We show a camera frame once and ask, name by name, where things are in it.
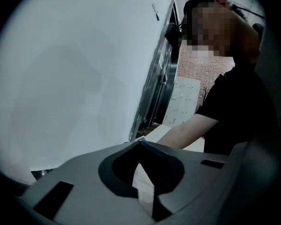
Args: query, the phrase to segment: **rectangular opening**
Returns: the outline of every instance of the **rectangular opening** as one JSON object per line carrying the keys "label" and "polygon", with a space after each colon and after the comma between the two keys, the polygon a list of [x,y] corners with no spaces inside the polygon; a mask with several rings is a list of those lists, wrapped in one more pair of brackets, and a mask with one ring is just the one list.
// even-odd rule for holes
{"label": "rectangular opening", "polygon": [[215,168],[222,168],[224,166],[225,163],[223,162],[218,162],[218,161],[213,161],[213,160],[208,160],[208,159],[204,159],[201,164],[210,166],[210,167],[215,167]]}
{"label": "rectangular opening", "polygon": [[34,210],[53,220],[55,214],[69,195],[73,184],[60,181],[35,207]]}

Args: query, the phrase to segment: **ear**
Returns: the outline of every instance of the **ear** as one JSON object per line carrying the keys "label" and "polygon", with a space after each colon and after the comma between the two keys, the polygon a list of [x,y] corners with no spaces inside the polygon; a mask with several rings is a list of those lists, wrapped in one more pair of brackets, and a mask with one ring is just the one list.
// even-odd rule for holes
{"label": "ear", "polygon": [[223,6],[224,8],[232,10],[232,4],[227,0],[214,0],[214,1],[217,2],[219,5]]}

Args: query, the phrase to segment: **neck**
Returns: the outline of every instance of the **neck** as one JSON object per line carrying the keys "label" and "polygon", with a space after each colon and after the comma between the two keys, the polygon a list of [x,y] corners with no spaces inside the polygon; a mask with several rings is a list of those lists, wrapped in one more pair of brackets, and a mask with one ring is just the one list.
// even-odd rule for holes
{"label": "neck", "polygon": [[254,28],[241,21],[236,26],[234,61],[243,63],[257,63],[259,57],[259,35]]}

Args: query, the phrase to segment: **man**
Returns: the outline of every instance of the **man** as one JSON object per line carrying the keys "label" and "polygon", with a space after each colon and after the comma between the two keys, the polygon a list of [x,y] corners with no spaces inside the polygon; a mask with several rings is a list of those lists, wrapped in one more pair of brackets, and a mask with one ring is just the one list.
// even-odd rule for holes
{"label": "man", "polygon": [[254,72],[259,35],[227,0],[189,0],[182,33],[188,45],[232,56],[235,67],[219,75],[196,114],[158,143],[183,149],[206,134],[204,152],[229,154],[234,145],[277,126],[274,106]]}

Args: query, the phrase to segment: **textured wall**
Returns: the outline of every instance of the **textured wall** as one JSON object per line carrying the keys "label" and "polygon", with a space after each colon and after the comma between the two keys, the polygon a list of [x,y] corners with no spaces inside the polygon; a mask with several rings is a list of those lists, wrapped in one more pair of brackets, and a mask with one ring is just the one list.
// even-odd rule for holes
{"label": "textured wall", "polygon": [[[201,81],[200,92],[204,93],[204,87],[210,89],[219,74],[231,70],[234,67],[232,57],[218,57],[216,61],[203,61],[192,57],[185,45],[181,46],[177,76],[189,77]],[[203,97],[199,96],[197,108],[202,105]]]}

